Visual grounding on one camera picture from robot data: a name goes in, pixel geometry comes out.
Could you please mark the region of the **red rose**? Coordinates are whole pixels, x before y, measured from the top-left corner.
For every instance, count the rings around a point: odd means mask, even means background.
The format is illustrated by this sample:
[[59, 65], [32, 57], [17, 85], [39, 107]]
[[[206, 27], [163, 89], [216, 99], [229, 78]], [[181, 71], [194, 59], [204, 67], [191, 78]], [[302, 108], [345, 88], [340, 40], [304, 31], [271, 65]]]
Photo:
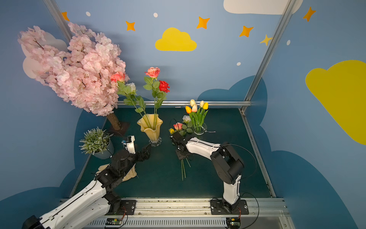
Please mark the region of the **red rose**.
[[152, 87], [152, 96], [154, 98], [153, 129], [155, 130], [157, 125], [157, 110], [162, 106], [163, 101], [166, 100], [167, 93], [170, 92], [170, 86], [165, 81], [154, 80]]

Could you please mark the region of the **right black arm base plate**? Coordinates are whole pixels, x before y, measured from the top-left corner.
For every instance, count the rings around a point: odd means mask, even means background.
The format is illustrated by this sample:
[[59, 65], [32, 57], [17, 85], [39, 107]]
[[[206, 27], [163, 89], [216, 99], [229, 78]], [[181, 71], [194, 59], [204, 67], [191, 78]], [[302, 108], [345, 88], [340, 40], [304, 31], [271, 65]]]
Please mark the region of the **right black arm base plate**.
[[248, 215], [248, 204], [244, 199], [239, 199], [234, 205], [230, 205], [223, 199], [213, 198], [210, 200], [212, 215]]

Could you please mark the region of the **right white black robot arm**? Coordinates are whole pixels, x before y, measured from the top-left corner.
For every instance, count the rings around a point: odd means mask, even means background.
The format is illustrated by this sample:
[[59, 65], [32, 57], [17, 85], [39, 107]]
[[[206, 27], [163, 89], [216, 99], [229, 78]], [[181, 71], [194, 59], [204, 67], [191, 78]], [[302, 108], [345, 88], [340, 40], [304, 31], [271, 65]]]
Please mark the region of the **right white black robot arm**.
[[182, 136], [178, 132], [170, 136], [177, 147], [178, 159], [184, 160], [191, 154], [197, 154], [211, 160], [217, 175], [224, 183], [223, 204], [234, 210], [240, 202], [240, 180], [244, 161], [228, 143], [223, 145], [205, 142], [190, 135]]

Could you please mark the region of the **cream white tulip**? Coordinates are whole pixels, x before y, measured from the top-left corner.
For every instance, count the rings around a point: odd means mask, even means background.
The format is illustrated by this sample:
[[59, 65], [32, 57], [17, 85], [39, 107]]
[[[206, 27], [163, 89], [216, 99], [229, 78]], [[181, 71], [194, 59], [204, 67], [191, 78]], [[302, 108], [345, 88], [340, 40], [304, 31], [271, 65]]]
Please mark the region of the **cream white tulip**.
[[201, 127], [202, 126], [202, 124], [203, 124], [203, 121], [202, 121], [202, 119], [203, 119], [203, 114], [204, 114], [204, 112], [205, 112], [205, 110], [204, 110], [204, 105], [205, 105], [205, 102], [204, 102], [204, 100], [202, 100], [201, 102], [200, 102], [200, 111], [198, 112], [198, 114], [199, 114], [199, 117], [198, 117], [198, 124], [199, 124], [199, 126]]

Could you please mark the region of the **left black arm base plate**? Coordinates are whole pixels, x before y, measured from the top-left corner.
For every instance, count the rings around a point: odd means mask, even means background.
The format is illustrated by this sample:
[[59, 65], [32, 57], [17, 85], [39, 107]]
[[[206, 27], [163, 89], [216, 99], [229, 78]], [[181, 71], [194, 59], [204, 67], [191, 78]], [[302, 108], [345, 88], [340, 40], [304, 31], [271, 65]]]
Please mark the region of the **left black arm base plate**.
[[133, 215], [137, 201], [134, 199], [120, 199], [114, 202], [107, 215]]

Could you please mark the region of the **white rose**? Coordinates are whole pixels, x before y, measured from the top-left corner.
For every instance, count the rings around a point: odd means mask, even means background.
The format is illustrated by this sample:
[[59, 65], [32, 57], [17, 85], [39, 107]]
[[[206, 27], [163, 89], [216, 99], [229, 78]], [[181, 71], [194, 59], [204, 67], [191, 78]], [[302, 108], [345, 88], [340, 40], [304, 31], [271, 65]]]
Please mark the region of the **white rose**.
[[193, 123], [189, 115], [183, 116], [183, 130], [186, 133], [193, 133]]
[[151, 128], [151, 122], [149, 121], [146, 114], [146, 104], [144, 99], [137, 95], [137, 89], [134, 83], [126, 84], [127, 94], [126, 98], [129, 100], [130, 104], [135, 108], [135, 112], [139, 113], [144, 119], [148, 128]]

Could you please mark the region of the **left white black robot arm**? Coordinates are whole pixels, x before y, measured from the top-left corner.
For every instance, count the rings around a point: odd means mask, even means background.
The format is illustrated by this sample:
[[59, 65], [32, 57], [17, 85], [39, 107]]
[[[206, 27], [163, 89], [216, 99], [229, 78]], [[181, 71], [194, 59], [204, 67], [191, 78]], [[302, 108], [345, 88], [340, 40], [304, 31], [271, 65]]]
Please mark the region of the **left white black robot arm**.
[[121, 197], [114, 193], [137, 162], [149, 159], [151, 145], [132, 153], [134, 146], [115, 153], [110, 164], [94, 180], [72, 198], [45, 213], [32, 215], [22, 225], [24, 229], [81, 229], [108, 213], [126, 213]]

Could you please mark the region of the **orange yellow tulip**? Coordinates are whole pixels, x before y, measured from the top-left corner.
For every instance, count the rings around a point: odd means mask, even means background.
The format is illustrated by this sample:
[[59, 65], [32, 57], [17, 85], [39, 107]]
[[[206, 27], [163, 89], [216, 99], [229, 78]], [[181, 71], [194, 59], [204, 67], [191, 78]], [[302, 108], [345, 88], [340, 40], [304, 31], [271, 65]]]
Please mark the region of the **orange yellow tulip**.
[[185, 107], [185, 110], [186, 110], [186, 113], [190, 116], [190, 118], [192, 117], [191, 116], [191, 112], [192, 112], [192, 108], [191, 107], [189, 107], [189, 106], [186, 106]]

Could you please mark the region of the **pale pink tulip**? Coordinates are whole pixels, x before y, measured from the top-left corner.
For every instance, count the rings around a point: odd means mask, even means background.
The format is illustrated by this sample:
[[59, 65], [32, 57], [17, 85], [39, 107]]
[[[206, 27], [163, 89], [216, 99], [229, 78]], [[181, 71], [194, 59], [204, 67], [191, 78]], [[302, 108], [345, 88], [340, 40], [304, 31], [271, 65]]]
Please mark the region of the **pale pink tulip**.
[[196, 104], [195, 100], [191, 99], [191, 101], [190, 101], [190, 106], [191, 106], [191, 108], [192, 108], [192, 106], [193, 106], [193, 105], [195, 105], [195, 104]]

